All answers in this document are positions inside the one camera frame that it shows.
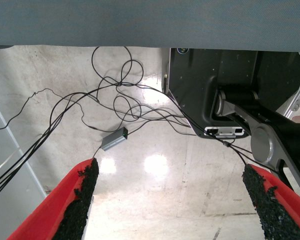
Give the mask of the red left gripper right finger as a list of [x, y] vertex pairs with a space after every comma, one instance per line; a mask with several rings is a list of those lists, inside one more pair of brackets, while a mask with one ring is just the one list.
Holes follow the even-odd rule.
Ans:
[[246, 164], [242, 180], [266, 240], [300, 240], [300, 196], [267, 170]]

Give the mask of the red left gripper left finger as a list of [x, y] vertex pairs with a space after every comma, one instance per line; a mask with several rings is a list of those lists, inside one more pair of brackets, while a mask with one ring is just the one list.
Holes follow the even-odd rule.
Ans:
[[81, 240], [98, 175], [95, 158], [75, 165], [8, 239]]

